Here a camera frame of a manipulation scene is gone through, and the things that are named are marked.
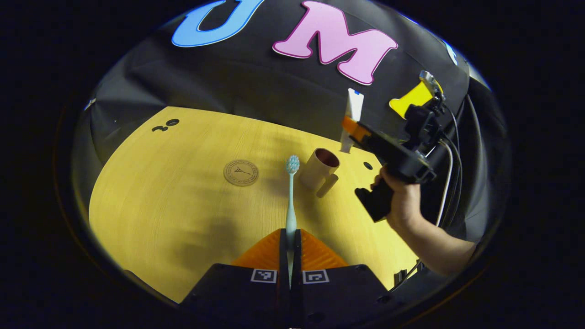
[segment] person's hand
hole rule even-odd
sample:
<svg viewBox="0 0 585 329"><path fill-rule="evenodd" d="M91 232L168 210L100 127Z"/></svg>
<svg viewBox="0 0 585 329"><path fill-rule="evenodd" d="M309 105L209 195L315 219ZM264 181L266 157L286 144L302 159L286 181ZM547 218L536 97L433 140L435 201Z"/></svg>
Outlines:
<svg viewBox="0 0 585 329"><path fill-rule="evenodd" d="M380 184L382 179L394 191L392 200L388 200L391 210L386 215L390 226L393 228L397 225L405 227L422 219L421 185L404 183L388 174L384 166L380 169L380 174L374 178L374 183L370 185L370 188L373 189L374 186Z"/></svg>

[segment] orange part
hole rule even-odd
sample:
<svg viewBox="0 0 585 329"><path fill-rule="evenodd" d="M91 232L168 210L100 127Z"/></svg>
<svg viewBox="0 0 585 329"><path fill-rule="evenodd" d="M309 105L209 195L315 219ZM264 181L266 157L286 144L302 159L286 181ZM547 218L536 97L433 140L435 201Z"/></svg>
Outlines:
<svg viewBox="0 0 585 329"><path fill-rule="evenodd" d="M280 230L277 229L266 235L238 259L233 261L232 265L242 266L244 268L278 270Z"/></svg>
<svg viewBox="0 0 585 329"><path fill-rule="evenodd" d="M349 266L331 248L304 229L301 229L301 242L301 270L321 270Z"/></svg>
<svg viewBox="0 0 585 329"><path fill-rule="evenodd" d="M355 139L362 141L364 136L371 136L371 133L364 127L360 126L356 121L349 116L344 116L341 126Z"/></svg>

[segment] mug handle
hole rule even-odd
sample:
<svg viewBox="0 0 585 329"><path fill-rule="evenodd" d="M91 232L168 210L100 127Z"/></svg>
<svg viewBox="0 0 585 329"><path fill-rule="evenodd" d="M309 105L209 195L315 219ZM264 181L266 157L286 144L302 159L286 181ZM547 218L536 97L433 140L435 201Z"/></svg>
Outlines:
<svg viewBox="0 0 585 329"><path fill-rule="evenodd" d="M333 187L333 185L335 185L335 183L337 183L338 180L339 177L336 174L329 175L329 177L327 177L323 183L323 186L321 186L321 188L317 191L317 197L322 198L325 194L327 194L327 192L329 192L329 190Z"/></svg>

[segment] blue letter u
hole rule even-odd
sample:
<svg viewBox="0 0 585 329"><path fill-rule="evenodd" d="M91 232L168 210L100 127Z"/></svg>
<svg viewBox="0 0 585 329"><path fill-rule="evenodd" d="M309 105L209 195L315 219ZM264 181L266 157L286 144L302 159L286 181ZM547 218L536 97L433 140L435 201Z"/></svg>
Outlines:
<svg viewBox="0 0 585 329"><path fill-rule="evenodd" d="M173 34L173 44L179 47L197 47L225 40L240 32L246 26L252 15L254 15L256 8L264 0L236 1L240 3L229 15L228 20L222 26L213 30L201 31L199 30L199 25L212 9L224 3L225 0L212 2L188 13L185 20Z"/></svg>

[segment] person's arm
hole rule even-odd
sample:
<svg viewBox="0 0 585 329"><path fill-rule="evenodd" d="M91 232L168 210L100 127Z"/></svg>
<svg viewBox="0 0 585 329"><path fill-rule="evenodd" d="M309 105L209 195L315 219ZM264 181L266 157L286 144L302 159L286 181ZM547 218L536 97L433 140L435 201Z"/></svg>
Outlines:
<svg viewBox="0 0 585 329"><path fill-rule="evenodd" d="M391 211L386 215L390 227L432 271L441 275L459 273L471 258L476 244L454 238L421 214L421 186L404 183L380 170L371 187L384 179L394 191Z"/></svg>

